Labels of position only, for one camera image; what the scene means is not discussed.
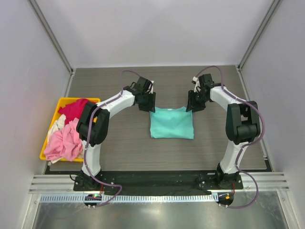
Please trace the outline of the teal t shirt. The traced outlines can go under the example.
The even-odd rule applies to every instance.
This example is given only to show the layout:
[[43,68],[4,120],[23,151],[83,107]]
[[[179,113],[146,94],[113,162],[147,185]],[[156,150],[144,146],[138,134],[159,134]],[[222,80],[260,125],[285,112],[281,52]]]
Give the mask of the teal t shirt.
[[158,108],[150,113],[151,138],[194,139],[193,114],[186,107]]

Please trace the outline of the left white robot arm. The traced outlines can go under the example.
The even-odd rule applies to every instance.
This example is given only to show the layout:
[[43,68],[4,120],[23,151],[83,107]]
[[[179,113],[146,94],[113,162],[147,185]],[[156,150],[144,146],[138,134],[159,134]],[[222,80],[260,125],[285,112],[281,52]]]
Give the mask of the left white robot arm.
[[138,105],[139,110],[155,112],[156,93],[153,81],[139,77],[137,82],[125,86],[111,98],[98,102],[87,102],[76,130],[83,145],[83,165],[74,180],[73,190],[97,190],[101,185],[100,153],[102,142],[108,134],[110,119],[120,111]]

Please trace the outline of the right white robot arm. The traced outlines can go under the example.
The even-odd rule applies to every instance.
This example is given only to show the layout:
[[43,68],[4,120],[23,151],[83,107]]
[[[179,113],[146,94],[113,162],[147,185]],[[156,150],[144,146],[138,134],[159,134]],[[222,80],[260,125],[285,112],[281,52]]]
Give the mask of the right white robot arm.
[[221,83],[215,83],[210,74],[195,76],[192,83],[195,87],[188,92],[186,111],[202,111],[207,102],[215,102],[226,111],[228,145],[217,165],[214,181],[221,189],[230,188],[238,180],[239,164],[248,144],[261,133],[257,103],[239,98]]

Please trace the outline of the magenta t shirt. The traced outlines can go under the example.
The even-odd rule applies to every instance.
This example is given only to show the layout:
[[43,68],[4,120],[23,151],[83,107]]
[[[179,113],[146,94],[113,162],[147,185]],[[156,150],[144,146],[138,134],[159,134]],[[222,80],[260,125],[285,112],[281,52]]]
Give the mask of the magenta t shirt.
[[64,97],[60,100],[60,105],[58,108],[58,113],[60,115],[65,115],[64,124],[67,125],[70,121],[75,118],[78,120],[81,117],[83,109],[88,102],[98,103],[101,100],[99,98],[73,98]]

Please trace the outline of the yellow plastic bin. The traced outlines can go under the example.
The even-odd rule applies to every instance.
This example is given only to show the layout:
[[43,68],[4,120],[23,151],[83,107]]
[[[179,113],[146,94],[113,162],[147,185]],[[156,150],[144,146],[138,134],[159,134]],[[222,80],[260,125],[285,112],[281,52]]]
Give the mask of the yellow plastic bin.
[[[53,117],[52,117],[52,121],[51,121],[51,124],[50,124],[49,129],[51,128],[51,126],[53,125],[53,123],[55,122],[55,120],[59,119],[59,117],[61,116],[61,115],[58,113],[58,108],[59,108],[59,105],[60,105],[60,100],[61,100],[61,98],[59,99],[59,101],[58,101],[58,103],[57,103],[57,106],[56,106],[54,115],[53,115]],[[73,122],[77,122],[77,123],[78,123],[78,121],[79,121],[79,120],[78,120],[77,118],[75,118],[75,119],[73,120]],[[47,160],[47,159],[46,159],[46,156],[44,155],[44,150],[45,150],[47,144],[48,144],[48,143],[47,143],[47,136],[46,136],[45,141],[44,141],[44,144],[43,144],[43,147],[42,147],[42,150],[41,150],[41,153],[40,153],[40,159],[41,159],[41,160]],[[61,158],[61,159],[53,160],[53,161],[51,161],[51,162],[52,162],[52,163],[56,163],[56,162],[58,162],[58,161],[68,161],[68,160]],[[83,152],[82,152],[76,159],[74,159],[73,162],[83,162]]]

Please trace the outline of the light pink t shirt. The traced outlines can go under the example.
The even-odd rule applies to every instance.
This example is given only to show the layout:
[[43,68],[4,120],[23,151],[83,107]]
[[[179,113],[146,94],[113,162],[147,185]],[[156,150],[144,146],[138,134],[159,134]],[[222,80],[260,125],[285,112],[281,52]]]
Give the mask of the light pink t shirt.
[[73,161],[83,152],[82,141],[76,126],[77,122],[71,121],[63,129],[53,133],[44,150],[47,160],[53,161],[63,158]]

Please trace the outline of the cream white t shirt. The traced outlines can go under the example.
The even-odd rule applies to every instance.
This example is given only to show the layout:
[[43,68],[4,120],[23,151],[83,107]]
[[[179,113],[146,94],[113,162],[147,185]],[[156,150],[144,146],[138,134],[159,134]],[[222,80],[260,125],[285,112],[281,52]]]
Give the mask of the cream white t shirt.
[[66,115],[62,114],[59,119],[55,120],[55,122],[53,123],[53,125],[51,126],[51,128],[48,131],[47,134],[47,143],[50,141],[52,135],[59,130],[62,130],[65,126],[65,120],[66,120]]

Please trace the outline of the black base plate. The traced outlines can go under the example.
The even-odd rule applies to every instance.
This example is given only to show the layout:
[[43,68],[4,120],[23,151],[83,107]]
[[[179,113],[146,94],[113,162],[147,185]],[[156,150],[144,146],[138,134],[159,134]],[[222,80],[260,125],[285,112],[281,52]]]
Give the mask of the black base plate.
[[222,181],[215,170],[100,171],[95,178],[79,172],[73,181],[75,191],[102,190],[111,193],[121,185],[123,195],[244,188],[239,174]]

